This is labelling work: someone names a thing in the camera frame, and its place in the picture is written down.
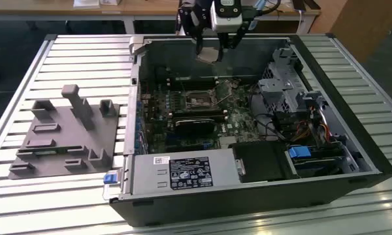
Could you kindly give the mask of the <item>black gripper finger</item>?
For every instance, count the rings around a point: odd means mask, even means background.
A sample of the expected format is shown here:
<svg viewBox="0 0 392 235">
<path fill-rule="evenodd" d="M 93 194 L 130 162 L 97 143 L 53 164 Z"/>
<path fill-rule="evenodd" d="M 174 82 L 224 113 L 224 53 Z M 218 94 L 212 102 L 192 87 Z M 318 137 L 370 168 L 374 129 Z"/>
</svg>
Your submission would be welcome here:
<svg viewBox="0 0 392 235">
<path fill-rule="evenodd" d="M 223 60 L 223 55 L 227 49 L 235 49 L 246 35 L 246 22 L 243 22 L 240 28 L 238 29 L 234 37 L 230 37 L 230 34 L 227 32 L 219 32 L 218 38 L 219 38 L 219 56 L 218 56 L 218 62 Z"/>
<path fill-rule="evenodd" d="M 202 7 L 180 7 L 180 23 L 187 36 L 196 42 L 196 53 L 203 49 L 203 30 L 206 27 L 206 9 Z"/>
</svg>

